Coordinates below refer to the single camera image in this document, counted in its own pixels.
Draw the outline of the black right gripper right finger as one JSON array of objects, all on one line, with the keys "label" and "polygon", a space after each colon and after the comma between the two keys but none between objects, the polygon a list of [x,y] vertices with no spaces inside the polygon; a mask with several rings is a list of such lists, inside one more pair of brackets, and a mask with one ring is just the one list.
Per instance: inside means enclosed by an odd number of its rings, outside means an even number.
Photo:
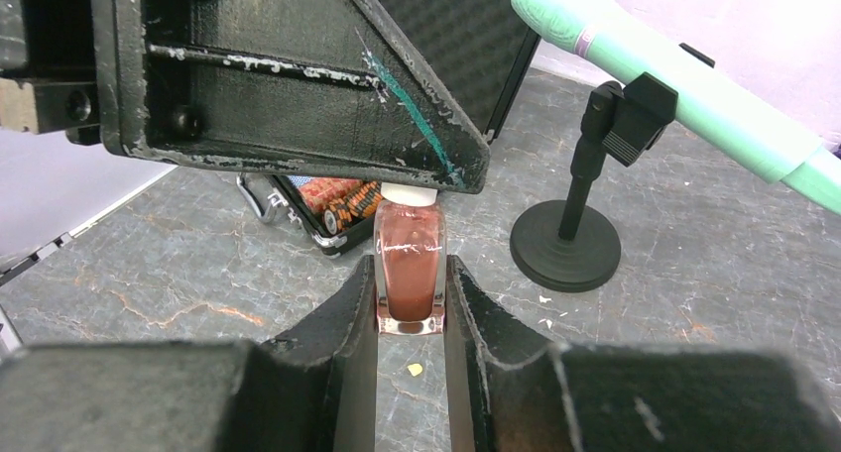
[{"label": "black right gripper right finger", "polygon": [[455,451],[836,451],[840,422],[790,357],[709,344],[553,341],[446,266]]}]

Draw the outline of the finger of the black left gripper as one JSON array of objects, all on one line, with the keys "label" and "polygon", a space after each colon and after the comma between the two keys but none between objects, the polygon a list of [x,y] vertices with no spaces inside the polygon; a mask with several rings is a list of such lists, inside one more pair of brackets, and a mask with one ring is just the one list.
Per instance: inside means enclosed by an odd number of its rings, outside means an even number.
[{"label": "finger of the black left gripper", "polygon": [[378,0],[91,0],[101,140],[202,170],[477,193],[489,148]]}]

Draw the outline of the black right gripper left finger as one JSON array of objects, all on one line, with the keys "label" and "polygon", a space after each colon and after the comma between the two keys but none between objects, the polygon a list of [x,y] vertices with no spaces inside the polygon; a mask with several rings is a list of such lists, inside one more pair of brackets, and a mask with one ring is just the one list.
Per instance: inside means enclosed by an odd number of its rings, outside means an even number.
[{"label": "black right gripper left finger", "polygon": [[374,261],[263,342],[47,344],[1,365],[5,451],[369,451]]}]

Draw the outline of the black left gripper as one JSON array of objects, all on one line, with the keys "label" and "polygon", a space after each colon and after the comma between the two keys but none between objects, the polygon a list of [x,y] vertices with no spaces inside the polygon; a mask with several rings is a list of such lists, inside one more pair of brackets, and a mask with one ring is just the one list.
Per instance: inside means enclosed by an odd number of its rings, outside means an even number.
[{"label": "black left gripper", "polygon": [[101,142],[91,0],[1,0],[1,127]]}]

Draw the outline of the white nail polish cap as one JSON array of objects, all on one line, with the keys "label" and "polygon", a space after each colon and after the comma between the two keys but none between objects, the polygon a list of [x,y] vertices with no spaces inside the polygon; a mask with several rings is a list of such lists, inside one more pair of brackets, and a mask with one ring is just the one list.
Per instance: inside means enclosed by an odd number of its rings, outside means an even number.
[{"label": "white nail polish cap", "polygon": [[434,188],[383,182],[381,193],[386,200],[393,203],[410,207],[427,207],[436,203],[438,191]]}]

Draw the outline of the pink nail polish bottle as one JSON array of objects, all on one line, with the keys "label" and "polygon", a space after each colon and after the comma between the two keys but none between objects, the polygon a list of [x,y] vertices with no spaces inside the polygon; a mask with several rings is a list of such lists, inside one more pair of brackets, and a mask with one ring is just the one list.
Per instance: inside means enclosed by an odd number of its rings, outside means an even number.
[{"label": "pink nail polish bottle", "polygon": [[441,207],[385,200],[375,215],[374,240],[379,332],[402,336],[441,333],[446,265]]}]

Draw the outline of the small yellow crumb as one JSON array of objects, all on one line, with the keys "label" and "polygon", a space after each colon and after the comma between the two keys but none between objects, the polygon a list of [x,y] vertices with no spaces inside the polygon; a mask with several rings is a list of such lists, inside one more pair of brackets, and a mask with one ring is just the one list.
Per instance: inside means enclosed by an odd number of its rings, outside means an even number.
[{"label": "small yellow crumb", "polygon": [[407,365],[407,371],[412,377],[417,377],[423,373],[424,366],[421,363],[411,363]]}]

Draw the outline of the black microphone stand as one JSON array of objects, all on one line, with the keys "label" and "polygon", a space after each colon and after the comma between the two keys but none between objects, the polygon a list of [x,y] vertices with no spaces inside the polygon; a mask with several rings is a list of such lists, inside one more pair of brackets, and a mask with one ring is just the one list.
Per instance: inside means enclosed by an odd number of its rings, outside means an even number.
[{"label": "black microphone stand", "polygon": [[621,239],[611,221],[588,206],[591,187],[606,159],[629,167],[650,149],[675,121],[677,102],[677,90],[650,70],[626,85],[611,80],[590,92],[566,198],[530,207],[511,231],[512,258],[529,280],[553,291],[579,293],[615,275]]}]

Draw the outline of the mint green microphone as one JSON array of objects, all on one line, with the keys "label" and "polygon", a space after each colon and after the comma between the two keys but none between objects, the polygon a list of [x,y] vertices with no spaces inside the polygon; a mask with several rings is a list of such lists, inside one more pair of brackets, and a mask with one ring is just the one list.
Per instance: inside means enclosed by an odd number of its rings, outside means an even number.
[{"label": "mint green microphone", "polygon": [[840,161],[822,138],[704,64],[615,0],[511,0],[546,42],[628,84],[648,73],[677,94],[676,120],[767,183],[840,211]]}]

